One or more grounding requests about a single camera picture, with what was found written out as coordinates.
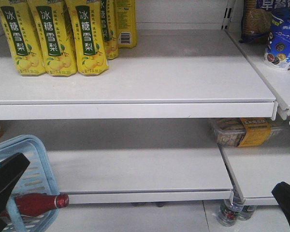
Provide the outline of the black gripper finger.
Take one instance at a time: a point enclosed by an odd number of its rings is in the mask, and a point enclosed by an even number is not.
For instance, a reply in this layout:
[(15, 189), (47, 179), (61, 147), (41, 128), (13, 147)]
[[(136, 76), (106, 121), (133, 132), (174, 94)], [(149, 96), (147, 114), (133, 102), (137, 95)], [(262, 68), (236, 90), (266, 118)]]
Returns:
[(275, 185), (272, 195), (283, 211), (290, 226), (290, 185), (286, 182), (280, 182)]
[(22, 153), (15, 153), (0, 162), (0, 213), (5, 210), (15, 185), (29, 164)]

